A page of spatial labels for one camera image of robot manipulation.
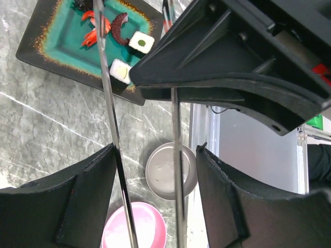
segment chrome pole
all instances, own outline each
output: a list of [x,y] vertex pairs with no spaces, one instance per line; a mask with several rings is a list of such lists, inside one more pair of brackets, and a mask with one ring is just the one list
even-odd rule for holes
[[105,48],[106,48],[105,28],[106,28],[106,25],[105,25],[105,21],[103,18],[104,5],[103,5],[102,0],[94,0],[93,5],[94,5],[93,7],[94,7],[95,20],[96,20],[97,44],[98,44],[98,51],[99,51],[99,55],[100,55],[101,70],[102,70],[102,85],[103,85],[103,90],[104,90],[104,96],[106,99],[110,130],[111,130],[111,134],[112,134],[112,138],[113,138],[113,145],[115,147],[115,157],[116,157],[119,183],[121,185],[122,200],[123,200],[123,205],[124,205],[124,210],[125,210],[125,216],[126,216],[126,221],[127,221],[128,231],[129,231],[131,247],[138,248],[137,233],[136,233],[136,228],[134,226],[131,201],[130,201],[130,196],[129,196],[128,187],[127,187],[127,183],[126,183],[126,176],[125,176],[125,170],[123,167],[123,161],[122,161],[122,153],[121,153],[121,147],[120,147],[117,120],[116,120],[113,91],[112,91],[110,76],[109,76],[109,72],[108,72],[107,57],[106,57],[106,53],[105,53]]

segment black cable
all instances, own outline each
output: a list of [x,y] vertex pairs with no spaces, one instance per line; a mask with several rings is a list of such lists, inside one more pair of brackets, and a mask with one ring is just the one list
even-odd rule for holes
[[216,115],[218,115],[218,114],[222,114],[222,113],[224,113],[225,111],[228,110],[228,108],[226,108],[225,110],[222,110],[221,112],[216,112],[216,111],[213,109],[212,106],[209,105],[209,107],[210,107],[210,109],[213,111],[213,113],[216,114]]

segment gray bowl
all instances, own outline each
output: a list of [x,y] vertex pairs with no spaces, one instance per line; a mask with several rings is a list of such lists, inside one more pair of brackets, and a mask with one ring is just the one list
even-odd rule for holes
[[[195,155],[183,146],[184,195],[193,191],[198,183]],[[174,143],[156,148],[146,165],[146,181],[151,191],[164,200],[175,200]]]

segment green topping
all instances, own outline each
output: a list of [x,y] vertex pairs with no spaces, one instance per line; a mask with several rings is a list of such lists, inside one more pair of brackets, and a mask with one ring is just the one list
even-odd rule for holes
[[141,46],[141,47],[144,47],[146,45],[146,41],[138,40],[138,45]]

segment white rice cube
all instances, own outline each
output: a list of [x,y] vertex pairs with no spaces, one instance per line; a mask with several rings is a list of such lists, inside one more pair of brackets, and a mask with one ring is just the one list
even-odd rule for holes
[[119,59],[114,59],[112,66],[110,67],[109,74],[112,75],[117,80],[120,80],[123,83],[130,84],[131,79],[129,75],[129,71],[132,67],[127,63]]
[[130,39],[129,46],[147,54],[152,49],[154,42],[155,39],[152,36],[136,31]]

